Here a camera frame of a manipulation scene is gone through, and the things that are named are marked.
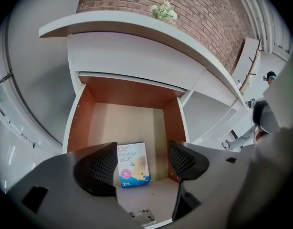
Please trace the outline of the white flower bouquet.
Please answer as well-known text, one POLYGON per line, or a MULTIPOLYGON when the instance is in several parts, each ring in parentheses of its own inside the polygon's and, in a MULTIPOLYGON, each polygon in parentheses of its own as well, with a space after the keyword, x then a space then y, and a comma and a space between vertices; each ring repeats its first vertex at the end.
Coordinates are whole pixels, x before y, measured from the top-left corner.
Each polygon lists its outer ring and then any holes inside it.
POLYGON ((170 2, 166 0, 158 5, 151 5, 150 12, 153 18, 159 21, 165 21, 174 24, 178 19, 178 15, 171 7, 170 2))

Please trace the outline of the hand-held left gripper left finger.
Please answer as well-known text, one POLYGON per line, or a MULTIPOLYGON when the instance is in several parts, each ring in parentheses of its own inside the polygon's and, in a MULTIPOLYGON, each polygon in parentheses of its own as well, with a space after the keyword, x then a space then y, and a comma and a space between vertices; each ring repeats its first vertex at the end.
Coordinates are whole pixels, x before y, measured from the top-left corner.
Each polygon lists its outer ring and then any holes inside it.
POLYGON ((117 202, 117 143, 51 157, 7 197, 38 229, 143 229, 117 202))

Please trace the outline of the plain white drawer front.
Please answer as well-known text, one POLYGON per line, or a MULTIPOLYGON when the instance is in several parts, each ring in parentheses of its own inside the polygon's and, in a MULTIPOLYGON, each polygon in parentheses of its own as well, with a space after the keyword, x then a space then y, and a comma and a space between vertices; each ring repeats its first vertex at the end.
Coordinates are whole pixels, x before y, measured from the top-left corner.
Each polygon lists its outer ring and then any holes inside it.
POLYGON ((109 73, 146 79, 191 90, 205 69, 169 46, 115 32, 89 32, 67 38, 79 72, 109 73))

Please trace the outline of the blue white bandage box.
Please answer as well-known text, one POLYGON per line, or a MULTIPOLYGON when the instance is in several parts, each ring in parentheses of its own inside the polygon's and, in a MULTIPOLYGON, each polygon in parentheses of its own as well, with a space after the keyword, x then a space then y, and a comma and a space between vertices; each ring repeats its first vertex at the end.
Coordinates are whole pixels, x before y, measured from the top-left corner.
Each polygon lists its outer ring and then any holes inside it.
POLYGON ((144 142, 118 145, 117 158, 121 188, 139 187, 150 183, 144 142))

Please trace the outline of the white cubby cabinet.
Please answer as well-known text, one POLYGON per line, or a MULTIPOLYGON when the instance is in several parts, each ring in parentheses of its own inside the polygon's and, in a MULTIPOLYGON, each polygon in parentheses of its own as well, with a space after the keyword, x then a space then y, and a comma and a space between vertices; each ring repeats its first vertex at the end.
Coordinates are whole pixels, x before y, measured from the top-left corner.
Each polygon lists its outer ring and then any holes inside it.
MULTIPOLYGON (((242 85, 242 83, 243 83, 243 81, 244 81, 244 79, 250 69, 251 62, 254 59, 254 56, 256 53, 258 41, 259 40, 248 38, 248 37, 245 39, 245 44, 242 49, 241 55, 239 57, 238 63, 235 67, 235 70, 233 71, 233 73, 231 75, 233 80, 237 84, 238 89, 241 87, 241 85, 242 85)), ((260 65, 261 65, 261 59, 260 59, 259 63, 257 64, 257 68, 255 69, 256 73, 258 72, 260 65)), ((245 91, 247 91, 251 87, 256 76, 257 75, 252 76, 250 78, 249 84, 248 84, 245 91)))

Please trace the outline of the person's grey headset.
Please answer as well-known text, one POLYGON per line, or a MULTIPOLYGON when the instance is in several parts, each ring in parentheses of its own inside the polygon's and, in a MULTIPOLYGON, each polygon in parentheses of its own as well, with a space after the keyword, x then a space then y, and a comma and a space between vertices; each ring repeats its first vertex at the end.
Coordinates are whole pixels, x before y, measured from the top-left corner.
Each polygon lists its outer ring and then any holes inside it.
POLYGON ((262 111, 260 128, 269 134, 275 133, 279 130, 278 122, 269 106, 266 106, 262 111))

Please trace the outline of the brown wooden coat rack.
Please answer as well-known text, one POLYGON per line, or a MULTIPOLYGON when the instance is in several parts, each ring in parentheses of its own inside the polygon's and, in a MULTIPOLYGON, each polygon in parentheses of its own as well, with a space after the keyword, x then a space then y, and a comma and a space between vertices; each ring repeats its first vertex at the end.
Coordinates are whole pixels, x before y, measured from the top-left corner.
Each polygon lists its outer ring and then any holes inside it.
POLYGON ((245 93, 245 90, 249 84, 249 81, 250 81, 250 78, 252 76, 255 76, 257 73, 255 72, 255 69, 257 68, 257 64, 259 63, 260 61, 260 57, 261 57, 261 45, 262 45, 262 39, 259 39, 258 41, 258 46, 257 46, 257 49, 256 49, 256 53, 255 53, 255 56, 254 56, 254 59, 252 60, 251 62, 251 66, 250 66, 250 69, 241 85, 241 87, 239 88, 239 91, 242 95, 244 95, 245 93))

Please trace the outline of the metal mounting plate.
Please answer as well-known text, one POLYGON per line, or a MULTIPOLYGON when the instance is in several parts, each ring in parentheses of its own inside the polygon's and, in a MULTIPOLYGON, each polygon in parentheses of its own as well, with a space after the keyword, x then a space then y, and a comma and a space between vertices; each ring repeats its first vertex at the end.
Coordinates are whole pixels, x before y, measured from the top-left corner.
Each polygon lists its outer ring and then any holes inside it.
POLYGON ((143 227, 156 223, 156 219, 149 209, 131 211, 129 212, 129 215, 138 221, 143 227))

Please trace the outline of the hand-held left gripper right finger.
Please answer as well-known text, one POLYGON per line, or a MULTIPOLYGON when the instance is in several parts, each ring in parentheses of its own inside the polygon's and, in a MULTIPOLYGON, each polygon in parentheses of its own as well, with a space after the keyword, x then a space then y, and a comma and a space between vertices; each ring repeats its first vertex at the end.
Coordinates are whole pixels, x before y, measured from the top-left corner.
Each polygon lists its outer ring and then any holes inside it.
POLYGON ((179 183, 172 220, 198 208, 228 175, 250 160, 252 151, 253 146, 240 152, 228 152, 169 141, 169 177, 179 183))

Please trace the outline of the white desk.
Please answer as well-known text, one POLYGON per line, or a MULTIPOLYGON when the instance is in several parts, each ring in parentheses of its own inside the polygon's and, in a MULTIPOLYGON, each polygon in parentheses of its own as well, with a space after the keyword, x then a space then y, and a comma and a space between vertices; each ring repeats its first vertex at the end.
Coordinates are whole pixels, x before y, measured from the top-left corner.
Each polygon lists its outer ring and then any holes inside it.
MULTIPOLYGON (((204 66, 205 69, 193 88, 185 90, 180 98, 185 142, 222 149, 221 142, 236 123, 236 116, 246 112, 246 109, 244 99, 231 75, 205 46, 165 22, 119 11, 92 11, 66 16, 42 26, 39 29, 39 37, 67 39, 70 35, 89 32, 115 32, 153 40, 184 53, 204 66)), ((75 94, 81 85, 82 76, 141 79, 76 71, 69 53, 68 41, 67 54, 75 94)))

